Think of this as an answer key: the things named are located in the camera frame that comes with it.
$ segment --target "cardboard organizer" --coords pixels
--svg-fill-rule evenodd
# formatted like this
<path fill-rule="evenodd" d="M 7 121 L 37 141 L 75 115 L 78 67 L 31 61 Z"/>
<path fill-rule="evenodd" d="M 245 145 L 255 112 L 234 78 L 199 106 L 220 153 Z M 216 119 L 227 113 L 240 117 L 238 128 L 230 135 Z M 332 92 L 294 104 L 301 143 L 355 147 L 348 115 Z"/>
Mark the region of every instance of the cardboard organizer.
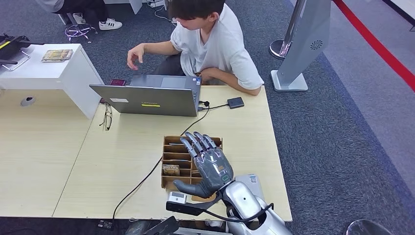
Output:
<path fill-rule="evenodd" d="M 174 186 L 174 180 L 181 180 L 187 184 L 200 183 L 202 177 L 194 164 L 193 158 L 188 153 L 187 149 L 180 142 L 181 136 L 165 136 L 163 144 L 163 158 L 162 164 L 164 165 L 178 165 L 180 167 L 180 176 L 168 176 L 164 175 L 161 170 L 161 187 L 168 190 L 177 191 Z M 221 138 L 213 137 L 212 140 L 216 146 L 223 148 L 223 142 Z M 202 199 L 199 197 L 192 197 L 192 200 L 197 201 L 210 201 L 212 198 Z"/>

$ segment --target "white sneaker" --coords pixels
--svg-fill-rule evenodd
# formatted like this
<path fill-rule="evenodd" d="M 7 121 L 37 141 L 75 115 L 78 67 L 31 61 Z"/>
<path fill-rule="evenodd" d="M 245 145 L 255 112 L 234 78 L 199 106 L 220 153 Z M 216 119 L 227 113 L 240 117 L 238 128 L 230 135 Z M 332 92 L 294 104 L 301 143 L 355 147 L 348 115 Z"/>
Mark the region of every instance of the white sneaker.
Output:
<path fill-rule="evenodd" d="M 75 14 L 72 14 L 72 15 L 73 15 L 73 18 L 75 19 L 77 24 L 85 24 L 86 23 L 86 21 L 85 21 L 84 17 L 82 16 L 82 14 L 78 15 L 77 13 L 75 13 Z"/>
<path fill-rule="evenodd" d="M 111 29 L 117 29 L 121 28 L 122 23 L 115 21 L 114 19 L 108 18 L 105 23 L 99 22 L 99 29 L 101 30 L 111 30 Z"/>

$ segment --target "gray robotic hand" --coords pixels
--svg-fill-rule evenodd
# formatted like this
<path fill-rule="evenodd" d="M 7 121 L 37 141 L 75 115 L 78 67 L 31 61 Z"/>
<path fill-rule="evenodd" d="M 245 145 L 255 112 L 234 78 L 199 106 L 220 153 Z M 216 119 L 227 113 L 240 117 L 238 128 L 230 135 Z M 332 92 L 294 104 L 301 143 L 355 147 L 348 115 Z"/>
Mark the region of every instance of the gray robotic hand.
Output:
<path fill-rule="evenodd" d="M 194 135 L 186 132 L 185 135 L 191 143 L 184 137 L 180 138 L 180 141 L 193 158 L 202 181 L 197 185 L 189 185 L 175 180 L 173 184 L 180 192 L 208 198 L 233 180 L 232 167 L 222 150 L 208 135 L 198 132 L 194 132 Z"/>

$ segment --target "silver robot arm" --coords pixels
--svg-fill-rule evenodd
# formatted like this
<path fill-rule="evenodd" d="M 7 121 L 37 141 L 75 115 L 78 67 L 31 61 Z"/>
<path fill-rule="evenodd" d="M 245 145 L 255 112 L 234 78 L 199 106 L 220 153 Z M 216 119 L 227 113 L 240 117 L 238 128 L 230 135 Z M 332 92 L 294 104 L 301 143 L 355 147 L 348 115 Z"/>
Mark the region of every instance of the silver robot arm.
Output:
<path fill-rule="evenodd" d="M 231 234 L 292 235 L 270 205 L 256 197 L 243 182 L 233 180 L 230 163 L 208 135 L 197 132 L 194 135 L 186 132 L 185 135 L 191 143 L 185 138 L 181 141 L 193 157 L 203 180 L 197 185 L 187 185 L 180 180 L 173 183 L 183 193 L 203 198 L 216 193 L 216 198 L 212 202 L 198 204 L 167 201 L 168 211 L 200 215 L 222 200 L 227 207 L 228 218 L 215 216 L 227 222 Z"/>
<path fill-rule="evenodd" d="M 223 201 L 227 206 L 229 219 L 246 219 L 257 214 L 268 205 L 259 197 L 252 194 L 242 182 L 235 181 L 226 187 Z M 271 208 L 257 217 L 258 224 L 236 223 L 227 221 L 229 232 L 233 235 L 292 235 L 281 219 Z"/>

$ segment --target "pant leg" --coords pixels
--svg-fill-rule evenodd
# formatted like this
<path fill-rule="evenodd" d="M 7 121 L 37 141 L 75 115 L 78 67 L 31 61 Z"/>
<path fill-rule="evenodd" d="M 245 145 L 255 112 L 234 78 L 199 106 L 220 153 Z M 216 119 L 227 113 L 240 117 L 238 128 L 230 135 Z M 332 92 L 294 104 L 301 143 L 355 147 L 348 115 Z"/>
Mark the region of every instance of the pant leg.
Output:
<path fill-rule="evenodd" d="M 185 76 L 180 63 L 180 54 L 167 57 L 151 74 Z"/>
<path fill-rule="evenodd" d="M 61 10 L 55 13 L 85 13 L 86 10 L 92 10 L 99 21 L 107 21 L 108 9 L 104 0 L 65 0 Z"/>
<path fill-rule="evenodd" d="M 105 22 L 109 18 L 108 9 L 104 0 L 84 0 L 85 8 L 95 12 L 99 21 Z"/>

